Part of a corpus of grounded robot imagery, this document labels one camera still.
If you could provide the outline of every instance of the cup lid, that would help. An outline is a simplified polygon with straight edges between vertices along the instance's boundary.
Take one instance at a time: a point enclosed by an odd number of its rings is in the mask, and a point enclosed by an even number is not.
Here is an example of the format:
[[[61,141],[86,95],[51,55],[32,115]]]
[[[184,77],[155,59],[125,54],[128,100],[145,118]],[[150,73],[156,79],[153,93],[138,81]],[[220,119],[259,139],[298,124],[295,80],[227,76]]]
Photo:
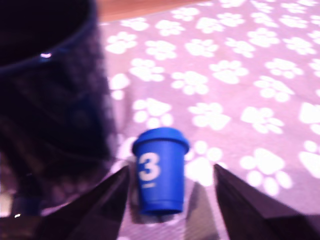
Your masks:
[[[142,133],[133,143],[132,152],[136,155],[139,145],[150,140],[171,140],[179,142],[185,148],[185,154],[189,151],[189,142],[184,135],[177,129],[172,127],[159,127]]]

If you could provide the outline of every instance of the white paw print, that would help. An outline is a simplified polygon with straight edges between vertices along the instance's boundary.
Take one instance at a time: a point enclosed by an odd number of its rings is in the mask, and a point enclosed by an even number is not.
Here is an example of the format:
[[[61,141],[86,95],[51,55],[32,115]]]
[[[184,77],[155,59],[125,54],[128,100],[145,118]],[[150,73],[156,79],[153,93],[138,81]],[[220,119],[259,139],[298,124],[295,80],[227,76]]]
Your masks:
[[[181,7],[171,11],[171,13],[173,14],[173,18],[175,19],[190,22],[196,15],[200,13],[200,11],[194,7]]]
[[[269,76],[261,76],[260,80],[255,81],[254,85],[261,88],[260,95],[264,98],[274,98],[277,102],[286,102],[290,95],[295,94],[283,82],[274,80]]]
[[[312,44],[300,37],[284,38],[283,41],[288,49],[294,50],[300,55],[316,54],[316,51],[312,48]]]
[[[296,75],[302,75],[304,71],[297,67],[292,61],[281,58],[274,58],[273,61],[265,63],[267,69],[276,76],[284,76],[287,79],[293,79]]]
[[[179,35],[186,30],[177,21],[161,20],[156,23],[155,28],[160,29],[160,35],[167,37],[170,35]]]
[[[308,36],[313,39],[316,44],[320,44],[320,31],[308,33]]]
[[[226,84],[239,83],[239,77],[245,76],[249,71],[242,67],[240,61],[221,60],[218,64],[210,64],[209,68],[214,71],[212,74],[215,78]]]
[[[120,160],[130,160],[133,157],[132,145],[137,140],[136,136],[125,138],[123,134],[118,134],[118,148],[116,158]]]
[[[131,18],[120,21],[120,24],[124,27],[132,28],[135,31],[144,31],[149,27],[144,17]]]
[[[223,14],[218,14],[217,17],[220,19],[220,23],[228,27],[236,27],[245,22],[245,20],[242,19],[241,14],[233,14],[226,12]]]
[[[214,43],[215,42],[212,39],[192,39],[191,42],[186,43],[184,46],[193,56],[212,58],[214,52],[218,49],[218,45]]]
[[[257,2],[257,1],[251,1],[251,2],[260,12],[264,12],[266,14],[271,13],[271,11],[274,9],[272,6],[269,6],[265,2]]]
[[[299,120],[304,124],[310,124],[310,129],[320,135],[320,105],[304,102],[301,106]]]
[[[188,155],[185,157],[188,162],[184,169],[184,175],[195,182],[200,183],[205,187],[213,184],[213,166],[219,164],[223,168],[228,168],[224,162],[221,162],[223,152],[220,148],[210,147],[205,141],[196,141],[193,149],[190,149]]]
[[[231,120],[231,117],[223,114],[224,109],[217,102],[199,102],[196,106],[190,106],[188,110],[196,115],[193,117],[192,122],[199,128],[209,126],[211,129],[217,131],[223,129]]]
[[[311,18],[311,23],[316,24],[320,27],[320,16],[312,15],[310,18]]]
[[[320,78],[320,59],[312,59],[309,66],[314,70],[314,75]]]
[[[206,2],[200,2],[197,3],[198,6],[203,6],[203,7],[211,7],[214,5],[214,3],[212,1],[206,1]]]
[[[247,35],[250,38],[250,43],[263,48],[268,48],[272,44],[280,43],[280,40],[277,38],[277,34],[264,27],[260,27],[256,31],[249,31]]]
[[[308,7],[313,7],[318,4],[316,0],[299,0],[297,3]]]
[[[241,54],[246,58],[252,58],[254,55],[252,54],[256,48],[247,43],[246,41],[237,41],[230,37],[227,38],[227,42],[225,43],[227,46],[232,47],[232,50]]]
[[[299,29],[305,29],[308,23],[306,20],[303,20],[301,17],[289,16],[289,15],[282,15],[279,21],[290,28],[299,28]]]
[[[293,14],[304,14],[306,12],[306,7],[301,6],[297,3],[281,3],[281,7],[287,9],[290,13]]]
[[[130,240],[130,238],[126,236],[119,236],[116,240]]]
[[[254,18],[254,22],[257,24],[263,24],[267,27],[277,28],[278,24],[276,24],[271,17],[263,12],[254,12],[251,13],[251,17]]]
[[[127,49],[137,45],[136,38],[137,36],[134,34],[121,31],[117,35],[108,37],[107,42],[109,45],[105,47],[105,50],[113,54],[123,54]]]
[[[245,123],[252,124],[252,127],[261,134],[267,134],[273,132],[275,134],[282,134],[283,131],[280,127],[285,124],[273,117],[274,111],[272,109],[263,107],[255,108],[253,106],[248,106],[245,108],[241,115],[241,120]]]
[[[133,116],[133,120],[136,123],[146,122],[148,129],[171,126],[174,122],[174,118],[168,113],[172,109],[171,105],[156,99],[136,100],[132,108],[137,110]]]
[[[209,92],[209,88],[206,85],[208,78],[195,71],[174,72],[171,77],[176,80],[171,86],[174,89],[182,89],[187,95],[205,95]]]
[[[129,78],[123,73],[116,74],[114,77],[112,77],[109,80],[109,87],[110,90],[112,90],[112,98],[114,98],[115,100],[122,100],[125,95],[123,89],[128,87],[129,84]]]
[[[152,55],[157,60],[174,59],[177,57],[175,53],[176,46],[167,41],[146,41],[145,45],[148,47],[146,53]]]
[[[129,69],[129,72],[142,81],[150,82],[161,82],[165,79],[162,75],[165,71],[163,67],[156,66],[156,63],[152,60],[143,60],[141,58],[134,58],[131,61],[132,68]]]
[[[209,17],[201,17],[196,23],[195,28],[201,30],[204,34],[222,32],[225,29],[217,19]]]
[[[314,141],[304,142],[304,149],[299,153],[299,159],[310,174],[320,179],[320,146]]]
[[[246,0],[219,0],[223,8],[234,8],[241,6]]]
[[[293,186],[291,177],[282,171],[285,161],[267,149],[257,148],[253,156],[242,157],[240,165],[249,170],[246,181],[253,187],[263,185],[270,196],[276,196],[280,192],[279,186],[284,189]]]

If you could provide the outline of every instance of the floor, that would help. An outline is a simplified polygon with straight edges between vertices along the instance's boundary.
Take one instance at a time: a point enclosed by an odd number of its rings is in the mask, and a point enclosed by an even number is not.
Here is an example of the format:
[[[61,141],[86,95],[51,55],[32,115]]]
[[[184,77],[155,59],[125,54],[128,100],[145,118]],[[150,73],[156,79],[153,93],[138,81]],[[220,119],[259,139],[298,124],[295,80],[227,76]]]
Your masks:
[[[162,12],[204,0],[97,0],[102,22]]]

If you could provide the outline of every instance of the blue plastic cup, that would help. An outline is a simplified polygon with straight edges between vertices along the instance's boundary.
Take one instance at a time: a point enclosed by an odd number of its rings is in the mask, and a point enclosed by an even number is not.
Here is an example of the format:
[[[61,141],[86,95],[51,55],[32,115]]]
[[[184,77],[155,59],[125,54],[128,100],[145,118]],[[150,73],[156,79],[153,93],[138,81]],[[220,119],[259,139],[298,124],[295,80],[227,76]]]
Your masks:
[[[148,130],[133,143],[141,214],[183,211],[184,156],[188,151],[188,140],[171,127]]]

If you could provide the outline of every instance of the number 3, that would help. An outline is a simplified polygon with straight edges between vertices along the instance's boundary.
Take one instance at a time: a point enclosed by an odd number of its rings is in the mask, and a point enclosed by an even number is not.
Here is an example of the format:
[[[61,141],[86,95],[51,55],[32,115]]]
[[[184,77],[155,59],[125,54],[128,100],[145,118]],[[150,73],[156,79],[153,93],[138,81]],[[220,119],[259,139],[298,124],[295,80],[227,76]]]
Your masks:
[[[149,160],[149,162],[146,163],[144,167],[149,170],[149,173],[147,173],[146,171],[139,172],[139,178],[142,181],[146,181],[146,182],[154,180],[160,175],[160,172],[161,172],[160,167],[157,165],[157,163],[159,162],[158,154],[154,152],[147,152],[143,154],[139,158],[139,164],[144,164],[147,160]]]

